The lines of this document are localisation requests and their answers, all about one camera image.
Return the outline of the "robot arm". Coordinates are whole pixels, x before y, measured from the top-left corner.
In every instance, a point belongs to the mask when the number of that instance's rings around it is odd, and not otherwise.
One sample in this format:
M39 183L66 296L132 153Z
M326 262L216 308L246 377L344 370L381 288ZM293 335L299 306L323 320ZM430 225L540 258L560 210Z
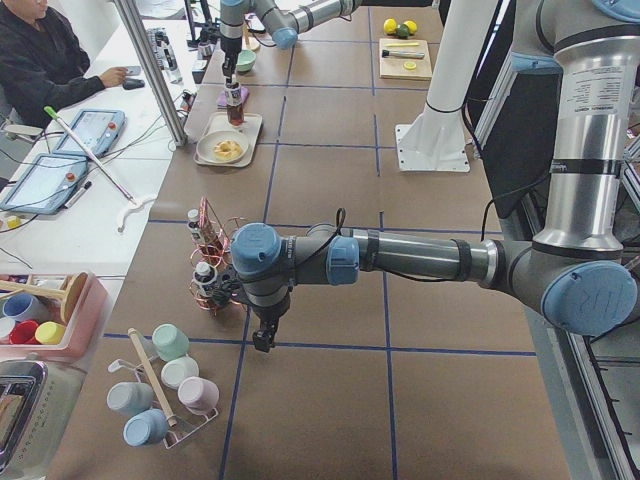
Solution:
M473 281L565 331L598 336L627 321L638 286L613 224L639 66L635 1L538 1L516 11L512 51L549 54L562 71L545 225L531 241L468 243L318 225L284 238L262 223L231 243L256 349L275 344L298 284L354 283L379 270L414 281Z
M227 81L235 77L239 54L243 48L245 15L255 13L280 49L289 49L301 33L334 18L349 16L361 1L313 1L291 11L283 11L275 1L228 0L220 2L220 47L224 52L222 74Z

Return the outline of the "person's hand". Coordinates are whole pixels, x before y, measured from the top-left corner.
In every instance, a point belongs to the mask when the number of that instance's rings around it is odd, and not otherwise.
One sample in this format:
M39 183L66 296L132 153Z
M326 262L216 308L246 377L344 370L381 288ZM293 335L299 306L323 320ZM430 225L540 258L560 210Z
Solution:
M104 71L99 78L105 88L117 87L124 83L127 72L126 67L112 67Z

